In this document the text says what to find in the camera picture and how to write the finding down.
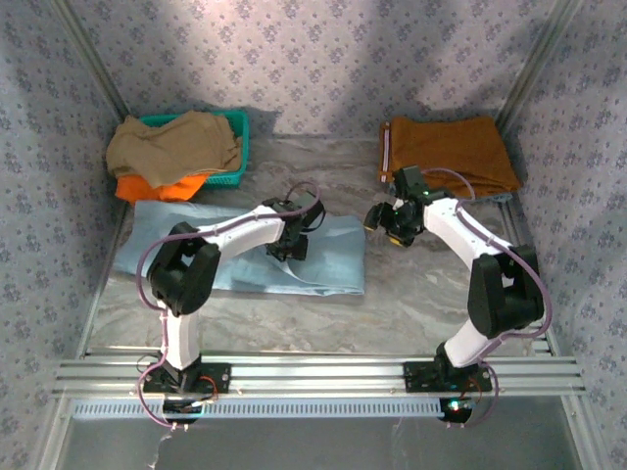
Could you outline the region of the light blue trousers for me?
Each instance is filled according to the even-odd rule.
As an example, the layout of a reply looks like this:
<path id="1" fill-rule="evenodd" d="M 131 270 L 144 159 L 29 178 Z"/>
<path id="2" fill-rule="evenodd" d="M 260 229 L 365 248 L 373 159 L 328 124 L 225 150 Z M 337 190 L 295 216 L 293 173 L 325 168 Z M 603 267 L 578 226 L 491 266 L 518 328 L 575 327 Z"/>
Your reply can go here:
<path id="1" fill-rule="evenodd" d="M 144 251 L 167 236 L 178 222 L 212 225 L 245 212 L 219 206 L 140 201 L 134 208 L 130 236 L 118 249 L 113 270 L 133 275 Z M 263 247 L 226 261 L 217 270 L 214 288 L 322 297 L 364 293 L 365 236 L 357 218 L 328 215 L 308 239 L 303 261 L 280 262 Z"/>

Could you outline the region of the brown trousers with striped band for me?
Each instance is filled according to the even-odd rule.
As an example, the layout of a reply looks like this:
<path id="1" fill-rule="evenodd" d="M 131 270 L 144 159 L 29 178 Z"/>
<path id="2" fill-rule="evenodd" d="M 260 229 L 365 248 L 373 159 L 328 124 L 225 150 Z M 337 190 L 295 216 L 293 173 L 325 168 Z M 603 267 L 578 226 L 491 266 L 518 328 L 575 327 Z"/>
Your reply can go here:
<path id="1" fill-rule="evenodd" d="M 505 143 L 491 117 L 417 122 L 393 117 L 379 129 L 378 180 L 392 183 L 393 173 L 417 165 L 427 184 L 445 187 L 459 198 L 513 193 L 521 183 Z"/>

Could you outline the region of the orange trousers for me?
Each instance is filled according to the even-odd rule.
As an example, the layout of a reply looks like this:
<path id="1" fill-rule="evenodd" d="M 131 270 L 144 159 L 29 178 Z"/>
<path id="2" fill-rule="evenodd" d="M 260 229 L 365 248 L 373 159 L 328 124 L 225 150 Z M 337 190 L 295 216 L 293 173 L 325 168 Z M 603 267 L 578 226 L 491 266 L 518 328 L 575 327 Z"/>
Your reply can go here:
<path id="1" fill-rule="evenodd" d="M 188 175 L 180 181 L 153 188 L 140 175 L 121 176 L 117 182 L 116 196 L 134 206 L 138 201 L 178 203 L 189 201 L 205 184 L 208 173 Z"/>

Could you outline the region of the khaki trousers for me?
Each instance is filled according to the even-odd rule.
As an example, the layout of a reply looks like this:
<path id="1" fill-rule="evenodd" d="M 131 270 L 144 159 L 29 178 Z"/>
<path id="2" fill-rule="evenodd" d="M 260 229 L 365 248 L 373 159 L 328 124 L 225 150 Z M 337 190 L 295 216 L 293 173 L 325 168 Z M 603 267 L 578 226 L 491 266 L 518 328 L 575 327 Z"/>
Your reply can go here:
<path id="1" fill-rule="evenodd" d="M 241 149 L 224 117 L 189 111 L 158 126 L 127 117 L 109 143 L 106 164 L 115 177 L 140 175 L 156 188 L 188 175 L 234 171 Z"/>

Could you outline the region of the teal plastic basket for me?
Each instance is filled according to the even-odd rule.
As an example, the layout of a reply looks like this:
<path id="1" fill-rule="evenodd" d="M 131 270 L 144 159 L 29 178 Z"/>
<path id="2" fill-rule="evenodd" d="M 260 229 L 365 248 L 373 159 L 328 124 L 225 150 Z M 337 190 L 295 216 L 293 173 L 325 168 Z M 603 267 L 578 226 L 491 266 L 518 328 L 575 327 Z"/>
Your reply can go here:
<path id="1" fill-rule="evenodd" d="M 224 117 L 233 132 L 235 139 L 240 143 L 241 164 L 234 171 L 226 171 L 211 174 L 203 187 L 207 189 L 234 189 L 241 184 L 246 172 L 250 155 L 250 123 L 246 112 L 239 109 L 213 110 L 209 114 Z"/>

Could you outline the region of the black controller board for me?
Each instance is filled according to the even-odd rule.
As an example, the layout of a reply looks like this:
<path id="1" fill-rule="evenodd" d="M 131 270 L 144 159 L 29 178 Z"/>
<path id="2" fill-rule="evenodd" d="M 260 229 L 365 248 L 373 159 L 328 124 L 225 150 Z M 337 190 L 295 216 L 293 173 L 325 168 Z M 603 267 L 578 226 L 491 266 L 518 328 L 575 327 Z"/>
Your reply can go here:
<path id="1" fill-rule="evenodd" d="M 191 425 L 203 412 L 203 403 L 193 399 L 165 399 L 162 405 L 162 416 L 170 425 Z"/>
<path id="2" fill-rule="evenodd" d="M 440 399 L 441 421 L 447 424 L 464 425 L 471 417 L 474 401 L 471 398 Z"/>

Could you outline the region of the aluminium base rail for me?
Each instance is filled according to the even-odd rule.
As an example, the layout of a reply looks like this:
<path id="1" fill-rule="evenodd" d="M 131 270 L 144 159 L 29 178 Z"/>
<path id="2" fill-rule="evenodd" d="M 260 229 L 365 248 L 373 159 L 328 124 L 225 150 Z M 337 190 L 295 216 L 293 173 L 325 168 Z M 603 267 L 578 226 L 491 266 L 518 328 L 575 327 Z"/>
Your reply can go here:
<path id="1" fill-rule="evenodd" d="M 209 355 L 231 365 L 229 394 L 252 397 L 387 397 L 405 392 L 403 364 L 390 355 L 254 354 Z M 570 356 L 493 357 L 505 397 L 577 396 L 586 392 L 581 370 Z M 71 397 L 129 397 L 140 360 L 115 350 L 61 362 L 52 383 L 55 394 Z"/>

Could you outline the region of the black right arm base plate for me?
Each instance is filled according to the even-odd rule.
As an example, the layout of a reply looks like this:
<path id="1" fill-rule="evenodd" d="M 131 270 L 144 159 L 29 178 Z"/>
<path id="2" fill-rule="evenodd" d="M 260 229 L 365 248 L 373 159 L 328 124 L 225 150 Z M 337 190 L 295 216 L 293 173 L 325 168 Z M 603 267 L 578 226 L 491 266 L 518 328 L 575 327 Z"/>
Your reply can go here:
<path id="1" fill-rule="evenodd" d="M 442 361 L 409 361 L 403 364 L 403 378 L 408 393 L 491 392 L 491 374 L 485 367 L 470 365 L 454 368 Z"/>

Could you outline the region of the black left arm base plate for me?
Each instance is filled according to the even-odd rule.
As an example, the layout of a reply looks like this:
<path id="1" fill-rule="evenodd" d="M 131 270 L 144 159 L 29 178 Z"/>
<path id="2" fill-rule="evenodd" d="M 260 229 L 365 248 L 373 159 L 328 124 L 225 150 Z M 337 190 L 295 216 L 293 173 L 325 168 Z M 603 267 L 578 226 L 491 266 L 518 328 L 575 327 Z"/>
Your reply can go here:
<path id="1" fill-rule="evenodd" d="M 229 363 L 197 362 L 182 370 L 166 363 L 148 374 L 143 391 L 178 395 L 225 394 L 229 390 L 230 375 Z"/>

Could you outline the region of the aluminium frame post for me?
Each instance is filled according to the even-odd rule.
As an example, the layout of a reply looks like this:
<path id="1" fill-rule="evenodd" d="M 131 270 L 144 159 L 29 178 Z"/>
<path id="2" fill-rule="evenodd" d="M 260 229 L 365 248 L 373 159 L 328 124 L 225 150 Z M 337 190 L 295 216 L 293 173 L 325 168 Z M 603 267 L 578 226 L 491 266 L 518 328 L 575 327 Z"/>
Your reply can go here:
<path id="1" fill-rule="evenodd" d="M 129 115 L 128 106 L 118 91 L 87 29 L 82 25 L 70 1 L 48 1 L 66 31 L 69 41 L 73 44 L 77 54 L 103 94 L 106 103 L 111 108 L 117 120 L 122 122 Z"/>
<path id="2" fill-rule="evenodd" d="M 544 67 L 584 3 L 585 0 L 554 1 L 548 17 L 539 29 L 537 40 L 499 111 L 496 125 L 501 134 L 508 134 L 515 124 Z"/>

